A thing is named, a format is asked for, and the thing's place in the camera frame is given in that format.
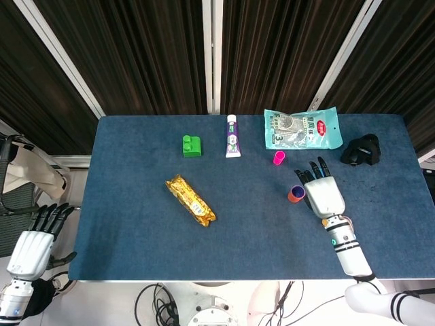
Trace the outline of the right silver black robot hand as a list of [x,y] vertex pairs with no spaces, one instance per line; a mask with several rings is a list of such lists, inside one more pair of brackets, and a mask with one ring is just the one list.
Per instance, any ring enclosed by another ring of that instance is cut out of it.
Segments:
[[345,201],[332,176],[326,161],[317,157],[317,161],[310,161],[310,170],[294,172],[305,190],[309,207],[320,219],[329,219],[345,212]]

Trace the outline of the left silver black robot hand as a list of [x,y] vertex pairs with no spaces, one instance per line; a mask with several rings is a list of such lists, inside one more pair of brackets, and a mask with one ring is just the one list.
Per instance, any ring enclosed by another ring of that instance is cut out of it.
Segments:
[[52,248],[68,216],[76,210],[68,203],[44,205],[32,217],[29,227],[18,238],[7,265],[12,278],[34,281],[45,271],[72,262],[77,256],[75,251],[66,257],[55,259]]

